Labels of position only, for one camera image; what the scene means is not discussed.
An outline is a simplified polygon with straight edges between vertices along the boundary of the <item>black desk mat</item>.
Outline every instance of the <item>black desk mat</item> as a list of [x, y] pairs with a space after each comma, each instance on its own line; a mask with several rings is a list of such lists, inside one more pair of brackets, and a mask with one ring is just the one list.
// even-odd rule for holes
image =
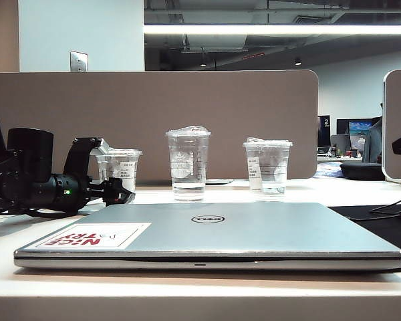
[[[364, 219], [378, 216], [377, 214], [371, 214], [369, 211], [379, 206], [380, 205], [337, 206], [330, 207], [330, 209], [346, 217]], [[401, 216], [373, 221], [355, 221], [355, 223], [401, 249]]]

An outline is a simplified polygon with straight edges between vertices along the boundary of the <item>ceiling light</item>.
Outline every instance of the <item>ceiling light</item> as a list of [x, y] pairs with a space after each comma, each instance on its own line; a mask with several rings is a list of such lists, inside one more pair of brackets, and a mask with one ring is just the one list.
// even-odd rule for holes
[[145, 25], [145, 34], [401, 35], [401, 25]]

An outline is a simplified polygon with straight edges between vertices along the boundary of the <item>silver laptop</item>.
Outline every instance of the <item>silver laptop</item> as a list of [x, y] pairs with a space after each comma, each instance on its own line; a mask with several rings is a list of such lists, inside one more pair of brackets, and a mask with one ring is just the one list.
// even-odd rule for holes
[[14, 257], [55, 269], [401, 268], [401, 249], [317, 203], [112, 205]]

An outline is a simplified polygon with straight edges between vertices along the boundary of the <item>ceiling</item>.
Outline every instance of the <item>ceiling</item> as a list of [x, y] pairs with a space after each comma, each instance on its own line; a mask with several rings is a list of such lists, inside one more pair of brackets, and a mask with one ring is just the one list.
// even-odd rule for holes
[[[401, 25], [401, 0], [144, 0], [144, 23]], [[147, 70], [287, 69], [296, 57], [307, 68], [401, 50], [401, 36], [182, 34], [144, 42]]]

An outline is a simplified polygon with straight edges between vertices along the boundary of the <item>plastic cup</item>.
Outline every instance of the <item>plastic cup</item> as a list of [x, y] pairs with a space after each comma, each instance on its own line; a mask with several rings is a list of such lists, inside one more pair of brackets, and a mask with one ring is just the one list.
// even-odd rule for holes
[[138, 158], [142, 151], [138, 149], [110, 148], [105, 155], [96, 155], [100, 180], [105, 181], [110, 177], [122, 179], [122, 186], [135, 191], [136, 168]]
[[243, 146], [247, 151], [250, 190], [267, 198], [284, 196], [289, 148], [293, 143], [249, 137]]
[[177, 201], [203, 199], [210, 135], [211, 132], [201, 126], [189, 126], [166, 132], [172, 190]]

